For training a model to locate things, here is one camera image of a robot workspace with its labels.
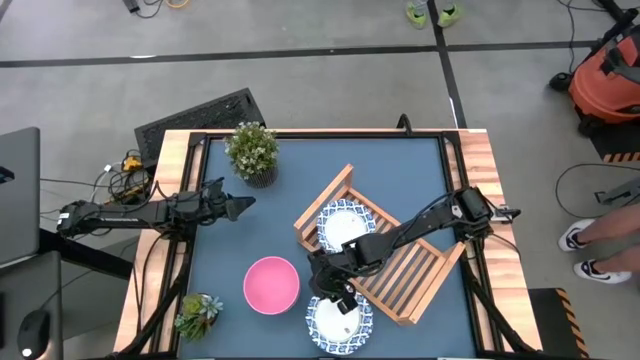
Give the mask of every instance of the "sneaker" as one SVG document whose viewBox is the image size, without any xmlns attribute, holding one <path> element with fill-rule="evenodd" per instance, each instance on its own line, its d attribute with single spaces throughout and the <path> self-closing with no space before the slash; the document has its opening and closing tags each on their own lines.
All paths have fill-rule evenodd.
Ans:
<svg viewBox="0 0 640 360">
<path fill-rule="evenodd" d="M 580 276 L 583 279 L 599 281 L 605 284 L 619 284 L 621 282 L 627 281 L 631 279 L 631 273 L 628 271 L 622 272 L 608 272 L 601 273 L 598 272 L 594 267 L 596 260 L 591 259 L 587 261 L 583 261 L 581 263 L 577 263 L 573 266 L 573 271 L 576 275 Z"/>
<path fill-rule="evenodd" d="M 440 17 L 438 18 L 438 26 L 445 28 L 455 24 L 458 19 L 462 16 L 462 8 L 458 5 L 453 5 L 453 12 L 444 11 L 440 12 Z"/>
<path fill-rule="evenodd" d="M 414 28 L 418 30 L 424 29 L 427 23 L 427 14 L 416 15 L 415 10 L 416 6 L 412 2 L 407 3 L 407 18 Z"/>
<path fill-rule="evenodd" d="M 558 240 L 558 246 L 562 251 L 575 251 L 586 247 L 587 245 L 580 245 L 576 241 L 578 238 L 578 234 L 587 228 L 587 226 L 591 225 L 595 219 L 584 219 L 580 221 L 576 221 L 569 229 L 562 234 L 560 240 Z"/>
</svg>

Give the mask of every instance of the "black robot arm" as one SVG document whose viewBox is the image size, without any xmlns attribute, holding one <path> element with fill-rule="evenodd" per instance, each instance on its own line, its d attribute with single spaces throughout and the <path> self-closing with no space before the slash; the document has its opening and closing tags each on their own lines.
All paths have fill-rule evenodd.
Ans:
<svg viewBox="0 0 640 360">
<path fill-rule="evenodd" d="M 56 230 L 63 237 L 97 229 L 155 229 L 180 232 L 190 224 L 213 224 L 219 218 L 235 221 L 255 202 L 222 192 L 223 178 L 207 182 L 199 191 L 183 191 L 142 205 L 99 205 L 76 201 L 60 210 Z"/>
<path fill-rule="evenodd" d="M 492 216 L 477 188 L 441 196 L 413 219 L 384 234 L 362 235 L 342 244 L 339 253 L 327 254 L 320 249 L 309 254 L 309 285 L 316 296 L 338 302 L 340 311 L 346 314 L 357 306 L 349 279 L 377 274 L 396 249 L 440 229 L 455 227 L 467 238 L 485 238 L 492 233 Z"/>
</svg>

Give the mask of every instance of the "potted plant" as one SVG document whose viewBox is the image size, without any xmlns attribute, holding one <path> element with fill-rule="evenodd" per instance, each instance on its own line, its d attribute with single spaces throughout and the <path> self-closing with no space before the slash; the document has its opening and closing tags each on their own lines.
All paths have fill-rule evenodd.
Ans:
<svg viewBox="0 0 640 360">
<path fill-rule="evenodd" d="M 222 311 L 218 297 L 190 294 L 182 299 L 182 309 L 176 317 L 176 330 L 187 341 L 202 339 L 216 322 Z"/>
<path fill-rule="evenodd" d="M 240 123 L 233 136 L 225 138 L 224 152 L 233 171 L 251 187 L 267 187 L 278 177 L 278 142 L 258 122 Z"/>
</svg>

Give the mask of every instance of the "pink bowl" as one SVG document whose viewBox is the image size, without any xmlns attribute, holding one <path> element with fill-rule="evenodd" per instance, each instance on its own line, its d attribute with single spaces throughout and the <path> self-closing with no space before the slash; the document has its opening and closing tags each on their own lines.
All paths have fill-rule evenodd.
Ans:
<svg viewBox="0 0 640 360">
<path fill-rule="evenodd" d="M 298 300 L 300 279 L 287 260 L 267 256 L 256 261 L 244 277 L 244 297 L 253 310 L 277 315 L 291 309 Z"/>
</svg>

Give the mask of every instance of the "wooden table frame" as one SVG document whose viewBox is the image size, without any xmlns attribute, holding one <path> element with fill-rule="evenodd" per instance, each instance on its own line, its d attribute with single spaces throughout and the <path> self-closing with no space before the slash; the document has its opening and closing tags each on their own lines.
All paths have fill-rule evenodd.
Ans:
<svg viewBox="0 0 640 360">
<path fill-rule="evenodd" d="M 482 193 L 494 204 L 505 204 L 500 179 L 493 159 L 493 152 L 486 130 L 457 129 L 277 129 L 278 137 L 319 138 L 406 138 L 426 137 L 427 133 L 441 139 L 441 154 L 447 190 L 470 184 L 480 188 Z M 171 130 L 165 133 L 160 158 L 155 174 L 165 194 L 182 190 L 195 190 L 203 176 L 208 146 L 201 140 L 221 137 L 233 130 Z M 496 234 L 513 244 L 515 239 L 510 225 L 492 224 Z M 134 270 L 138 279 L 142 279 L 142 268 L 148 257 L 145 297 L 141 304 L 141 322 L 145 324 L 158 306 L 161 294 L 175 279 L 184 260 L 185 244 L 160 240 L 152 248 L 158 233 L 144 230 L 140 236 Z M 468 245 L 468 254 L 478 252 L 477 260 L 472 260 L 472 268 L 486 289 L 490 289 L 496 306 L 511 326 L 530 346 L 541 349 L 540 338 L 533 310 L 529 300 L 527 286 L 517 253 L 507 245 L 487 239 L 483 251 L 477 246 Z M 129 281 L 120 326 L 114 345 L 114 351 L 126 347 L 136 336 L 137 306 L 133 276 Z M 495 331 L 482 305 L 466 290 L 467 300 L 472 312 L 474 340 L 477 349 L 510 350 L 508 344 Z M 144 352 L 174 351 L 177 348 L 177 335 L 173 331 L 176 315 L 176 301 L 166 312 L 159 331 L 147 343 Z"/>
</svg>

